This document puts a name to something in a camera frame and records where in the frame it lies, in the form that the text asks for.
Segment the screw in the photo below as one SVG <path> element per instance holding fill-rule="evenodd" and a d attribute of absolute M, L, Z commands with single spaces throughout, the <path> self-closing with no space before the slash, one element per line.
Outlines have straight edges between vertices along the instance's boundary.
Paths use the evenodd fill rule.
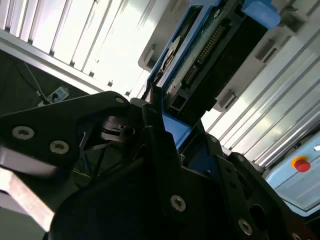
<path fill-rule="evenodd" d="M 241 162 L 244 162 L 244 161 L 245 161 L 244 157 L 241 156 L 241 155 L 237 155 L 237 158 L 238 158 Z"/>
<path fill-rule="evenodd" d="M 12 129 L 12 135 L 16 139 L 28 140 L 33 138 L 35 131 L 28 126 L 16 126 L 14 129 Z"/>
<path fill-rule="evenodd" d="M 124 104 L 125 103 L 125 100 L 123 100 L 122 98 L 120 97 L 116 97 L 115 100 L 120 103 L 120 104 Z"/>
<path fill-rule="evenodd" d="M 211 141 L 214 142 L 214 143 L 218 142 L 218 140 L 217 140 L 214 136 L 210 136 L 210 139 L 211 139 Z"/>
<path fill-rule="evenodd" d="M 210 170 L 206 170 L 206 171 L 204 172 L 204 174 L 207 175 L 207 176 L 211 176 L 211 171 L 210 171 Z"/>
<path fill-rule="evenodd" d="M 239 227 L 241 228 L 241 230 L 242 230 L 246 235 L 248 235 L 248 236 L 251 236 L 251 235 L 252 235 L 252 232 L 253 232 L 253 231 L 252 231 L 252 228 L 251 228 L 250 224 L 249 224 L 246 220 L 240 218 L 240 219 L 238 220 L 238 224 L 239 224 Z"/>
<path fill-rule="evenodd" d="M 214 18 L 216 19 L 218 16 L 219 16 L 219 14 L 220 14 L 220 9 L 218 9 L 216 12 L 215 12 L 215 14 L 214 14 Z"/>
<path fill-rule="evenodd" d="M 178 195 L 173 195 L 170 200 L 171 200 L 171 205 L 175 210 L 179 212 L 183 212 L 184 210 L 186 210 L 187 205 L 185 200 L 182 197 Z"/>
<path fill-rule="evenodd" d="M 292 233 L 292 237 L 294 240 L 302 240 L 301 237 L 298 234 L 296 234 L 295 232 Z"/>
<path fill-rule="evenodd" d="M 50 150 L 55 154 L 66 154 L 69 152 L 69 145 L 65 141 L 55 140 L 50 143 Z"/>

